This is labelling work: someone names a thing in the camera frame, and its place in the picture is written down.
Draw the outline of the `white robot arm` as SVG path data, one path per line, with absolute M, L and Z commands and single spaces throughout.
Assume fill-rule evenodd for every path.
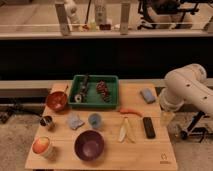
M 159 104 L 165 111 L 178 111 L 187 101 L 197 109 L 213 116 L 213 90 L 204 82 L 207 72 L 200 64 L 189 64 L 168 72 L 165 87 L 159 94 Z

